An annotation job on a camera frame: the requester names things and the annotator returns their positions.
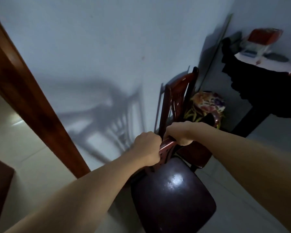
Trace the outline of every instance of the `glossy chair seat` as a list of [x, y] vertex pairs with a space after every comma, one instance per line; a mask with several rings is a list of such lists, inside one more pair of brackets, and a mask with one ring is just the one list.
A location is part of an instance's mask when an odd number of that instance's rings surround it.
[[140, 172], [131, 193], [145, 232], [196, 233], [216, 211], [204, 184], [179, 157], [155, 172]]

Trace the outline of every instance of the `wooden door frame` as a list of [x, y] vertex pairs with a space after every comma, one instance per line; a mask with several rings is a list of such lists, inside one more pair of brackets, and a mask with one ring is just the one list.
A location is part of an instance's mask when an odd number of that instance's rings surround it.
[[90, 172], [1, 24], [0, 95], [74, 176], [80, 178]]

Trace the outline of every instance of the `person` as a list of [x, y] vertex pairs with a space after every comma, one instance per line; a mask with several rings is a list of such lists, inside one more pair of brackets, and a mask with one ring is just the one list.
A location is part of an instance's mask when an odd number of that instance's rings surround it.
[[[233, 177], [291, 231], [291, 154], [215, 129], [205, 123], [173, 123], [165, 138], [179, 145], [198, 141]], [[131, 149], [116, 160], [70, 183], [40, 209], [7, 233], [94, 232], [128, 178], [159, 162], [161, 138], [153, 132], [136, 137]]]

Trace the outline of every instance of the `dark wooden chair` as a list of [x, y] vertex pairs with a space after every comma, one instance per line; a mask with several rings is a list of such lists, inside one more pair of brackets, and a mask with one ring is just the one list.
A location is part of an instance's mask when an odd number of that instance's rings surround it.
[[[165, 93], [162, 105], [162, 113], [159, 123], [159, 135], [164, 136], [166, 127], [172, 122], [183, 122], [184, 113], [190, 105], [190, 98], [194, 92], [195, 83], [198, 78], [199, 70], [193, 68], [193, 72], [186, 74], [181, 78], [166, 84]], [[169, 117], [170, 110], [172, 111], [172, 119]], [[213, 113], [202, 119], [201, 122], [206, 122], [209, 125], [215, 125], [220, 118], [219, 114]], [[211, 158], [212, 153], [202, 144], [192, 142], [185, 147], [176, 147], [177, 152], [185, 161], [191, 164], [191, 170], [194, 172], [197, 168], [203, 168]]]
[[[190, 100], [197, 76], [198, 68], [195, 67], [193, 73], [166, 85], [159, 130], [161, 136], [168, 125], [170, 107], [173, 120], [181, 121], [182, 107]], [[159, 151], [160, 162], [145, 167], [130, 180], [132, 199], [146, 233], [196, 233], [216, 211], [214, 199], [199, 178], [181, 158], [173, 156], [175, 148], [172, 137], [164, 140]], [[200, 161], [196, 164], [204, 166], [209, 160], [209, 154], [205, 155], [203, 161], [202, 155], [198, 155]]]

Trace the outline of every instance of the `wall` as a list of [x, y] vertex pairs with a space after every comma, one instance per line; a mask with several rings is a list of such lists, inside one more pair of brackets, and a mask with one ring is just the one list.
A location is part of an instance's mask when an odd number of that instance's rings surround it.
[[0, 0], [0, 22], [91, 169], [153, 130], [234, 0]]
[[[273, 50], [286, 55], [291, 60], [291, 0], [235, 0], [231, 12], [234, 13], [226, 36], [242, 31], [246, 36], [255, 28], [274, 27], [284, 30]], [[242, 100], [238, 92], [231, 88], [231, 80], [221, 72], [222, 53], [215, 62], [202, 86], [203, 90], [213, 90], [221, 94], [227, 103], [226, 117], [222, 126], [231, 131], [250, 110], [248, 101]]]

